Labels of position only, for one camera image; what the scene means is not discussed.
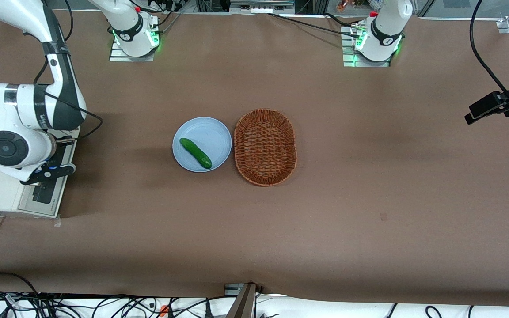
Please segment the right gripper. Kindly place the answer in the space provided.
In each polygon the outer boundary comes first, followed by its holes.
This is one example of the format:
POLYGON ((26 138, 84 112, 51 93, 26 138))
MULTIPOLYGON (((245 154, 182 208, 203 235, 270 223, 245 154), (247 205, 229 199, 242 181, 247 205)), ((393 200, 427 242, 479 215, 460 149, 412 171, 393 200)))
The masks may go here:
POLYGON ((20 181, 22 185, 32 185, 44 181, 44 172, 33 172, 26 181, 20 181))

